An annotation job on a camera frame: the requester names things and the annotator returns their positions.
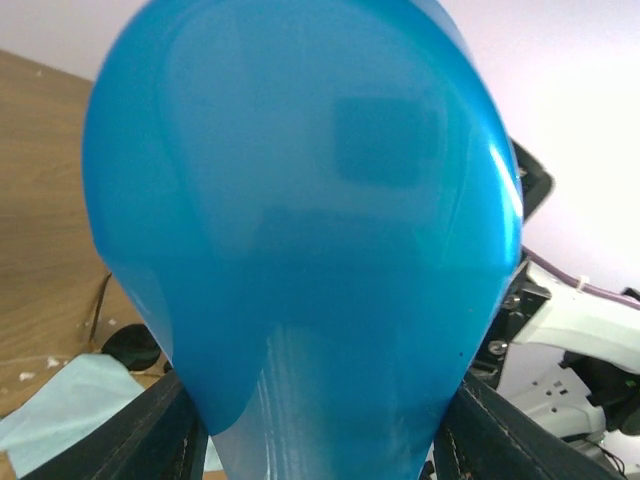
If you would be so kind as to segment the light blue cleaning cloth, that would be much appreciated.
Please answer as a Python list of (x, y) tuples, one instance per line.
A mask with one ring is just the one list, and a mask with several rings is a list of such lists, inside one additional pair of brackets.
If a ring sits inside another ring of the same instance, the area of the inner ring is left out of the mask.
[(1, 421), (1, 451), (26, 476), (102, 426), (145, 390), (108, 355), (82, 354)]

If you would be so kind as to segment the black round sunglasses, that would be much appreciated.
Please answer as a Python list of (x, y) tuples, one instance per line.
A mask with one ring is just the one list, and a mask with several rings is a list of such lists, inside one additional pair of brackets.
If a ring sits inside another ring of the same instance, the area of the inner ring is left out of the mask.
[(111, 272), (102, 280), (86, 324), (87, 349), (109, 355), (134, 376), (156, 379), (172, 369), (140, 314)]

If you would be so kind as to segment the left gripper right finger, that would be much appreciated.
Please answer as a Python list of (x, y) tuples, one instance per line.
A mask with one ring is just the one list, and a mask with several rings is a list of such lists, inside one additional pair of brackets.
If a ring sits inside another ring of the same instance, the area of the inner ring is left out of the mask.
[(434, 440), (443, 480), (589, 480), (621, 476), (576, 451), (475, 377), (457, 390)]

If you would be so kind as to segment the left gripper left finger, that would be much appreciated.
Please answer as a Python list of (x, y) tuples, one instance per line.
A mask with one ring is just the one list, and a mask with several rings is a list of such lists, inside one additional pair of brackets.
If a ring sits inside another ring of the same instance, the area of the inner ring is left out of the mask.
[(171, 370), (28, 479), (201, 479), (206, 428)]

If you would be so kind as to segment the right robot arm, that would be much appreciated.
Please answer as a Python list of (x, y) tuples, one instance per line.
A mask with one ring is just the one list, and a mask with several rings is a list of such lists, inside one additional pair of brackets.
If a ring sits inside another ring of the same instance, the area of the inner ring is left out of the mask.
[(509, 347), (526, 344), (564, 354), (510, 402), (618, 478), (638, 478), (638, 463), (604, 445), (608, 433), (639, 434), (638, 290), (596, 287), (524, 248), (473, 372), (497, 388)]

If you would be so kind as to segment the blue translucent glasses case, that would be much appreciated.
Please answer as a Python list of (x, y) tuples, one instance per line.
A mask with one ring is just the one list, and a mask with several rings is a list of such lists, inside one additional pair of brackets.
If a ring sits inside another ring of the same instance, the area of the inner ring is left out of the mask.
[(151, 1), (93, 86), (96, 249), (231, 479), (415, 479), (518, 264), (436, 1)]

